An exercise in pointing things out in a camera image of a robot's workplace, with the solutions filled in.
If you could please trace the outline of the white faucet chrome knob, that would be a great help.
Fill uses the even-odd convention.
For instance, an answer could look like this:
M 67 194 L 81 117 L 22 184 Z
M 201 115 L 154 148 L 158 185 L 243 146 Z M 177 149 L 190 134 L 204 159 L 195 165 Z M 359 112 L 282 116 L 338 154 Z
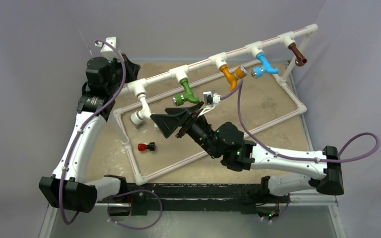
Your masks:
M 140 126 L 146 119 L 151 119 L 152 115 L 149 104 L 146 100 L 147 96 L 144 93 L 141 93 L 137 96 L 141 104 L 141 109 L 130 115 L 130 120 L 135 126 Z

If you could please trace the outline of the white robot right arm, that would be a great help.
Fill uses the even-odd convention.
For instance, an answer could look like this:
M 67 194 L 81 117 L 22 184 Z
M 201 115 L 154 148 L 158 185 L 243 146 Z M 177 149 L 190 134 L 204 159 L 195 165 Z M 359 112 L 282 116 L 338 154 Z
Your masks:
M 150 118 L 165 138 L 188 135 L 211 158 L 220 158 L 221 164 L 230 170 L 287 171 L 288 175 L 280 178 L 262 178 L 258 194 L 263 201 L 310 189 L 325 195 L 344 194 L 341 161 L 334 146 L 325 146 L 320 151 L 262 146 L 246 140 L 244 133 L 230 121 L 213 129 L 202 113 L 203 105 L 200 102 L 191 107 L 166 108 L 165 114 L 151 114 Z

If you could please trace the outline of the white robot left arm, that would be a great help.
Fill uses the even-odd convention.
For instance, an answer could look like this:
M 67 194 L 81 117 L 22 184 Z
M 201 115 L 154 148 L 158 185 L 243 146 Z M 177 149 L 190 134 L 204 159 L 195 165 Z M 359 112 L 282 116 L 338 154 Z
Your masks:
M 92 151 L 115 102 L 98 115 L 93 114 L 114 96 L 123 78 L 132 82 L 140 70 L 140 65 L 131 62 L 125 54 L 122 58 L 125 68 L 119 61 L 109 61 L 105 57 L 95 57 L 87 62 L 87 80 L 81 88 L 75 127 L 68 146 L 51 176 L 42 177 L 39 182 L 39 189 L 52 207 L 59 208 L 62 203 L 66 210 L 88 213 L 97 201 L 107 197 L 116 203 L 127 199 L 124 177 L 106 175 L 86 181 Z

